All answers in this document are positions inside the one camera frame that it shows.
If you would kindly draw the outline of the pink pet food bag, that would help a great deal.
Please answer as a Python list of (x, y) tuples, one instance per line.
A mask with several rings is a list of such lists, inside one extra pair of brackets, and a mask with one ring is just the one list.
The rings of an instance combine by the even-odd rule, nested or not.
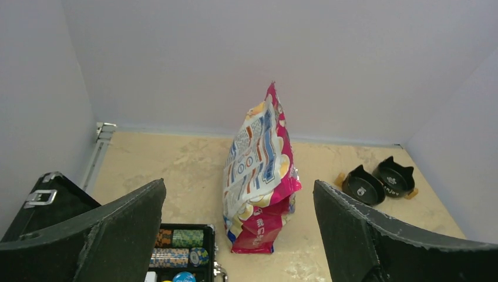
[(223, 220), (230, 251), (271, 254), (295, 212), (302, 186), (275, 83), (250, 109), (228, 151), (222, 181)]

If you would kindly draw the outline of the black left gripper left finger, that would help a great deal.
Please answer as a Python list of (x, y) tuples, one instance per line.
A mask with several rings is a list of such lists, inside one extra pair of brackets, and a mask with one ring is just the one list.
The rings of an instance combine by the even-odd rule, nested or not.
[(156, 179), (21, 240), (1, 243), (1, 281), (144, 281), (166, 198)]

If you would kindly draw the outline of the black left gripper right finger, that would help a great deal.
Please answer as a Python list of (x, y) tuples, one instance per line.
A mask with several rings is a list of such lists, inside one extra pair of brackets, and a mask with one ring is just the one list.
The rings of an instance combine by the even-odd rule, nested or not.
[(316, 180), (314, 207), (333, 281), (496, 281), (497, 246), (421, 229)]

